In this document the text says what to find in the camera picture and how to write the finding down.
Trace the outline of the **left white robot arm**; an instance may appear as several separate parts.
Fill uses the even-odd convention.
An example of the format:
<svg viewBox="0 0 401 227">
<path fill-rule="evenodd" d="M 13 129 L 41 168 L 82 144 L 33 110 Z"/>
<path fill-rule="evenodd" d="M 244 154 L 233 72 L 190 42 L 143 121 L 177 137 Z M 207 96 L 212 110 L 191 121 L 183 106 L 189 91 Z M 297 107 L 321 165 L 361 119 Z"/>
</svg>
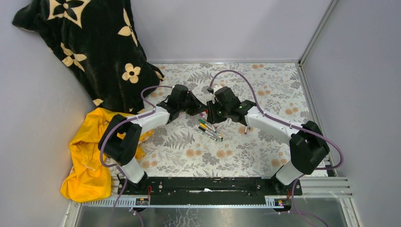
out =
<svg viewBox="0 0 401 227">
<path fill-rule="evenodd" d="M 98 143 L 100 155 L 116 162 L 115 166 L 129 181 L 128 187 L 135 194 L 142 194 L 147 187 L 146 173 L 134 157 L 141 135 L 171 123 L 182 112 L 194 116 L 207 110 L 207 106 L 186 86 L 175 85 L 171 89 L 166 100 L 150 111 L 132 117 L 114 116 Z"/>
</svg>

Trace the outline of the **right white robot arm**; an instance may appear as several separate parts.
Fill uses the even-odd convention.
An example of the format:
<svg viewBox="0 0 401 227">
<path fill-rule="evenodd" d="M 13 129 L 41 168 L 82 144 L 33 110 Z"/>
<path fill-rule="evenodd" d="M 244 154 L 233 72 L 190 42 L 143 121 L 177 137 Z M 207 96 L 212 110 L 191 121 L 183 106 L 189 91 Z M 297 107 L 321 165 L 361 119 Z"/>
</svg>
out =
<svg viewBox="0 0 401 227">
<path fill-rule="evenodd" d="M 217 124 L 231 119 L 233 122 L 265 131 L 289 146 L 290 160 L 272 177 L 271 188 L 274 193 L 283 195 L 295 179 L 310 175 L 330 152 L 315 122 L 292 123 L 263 111 L 253 101 L 240 101 L 227 86 L 216 85 L 209 87 L 208 91 L 214 95 L 207 102 L 208 122 Z"/>
</svg>

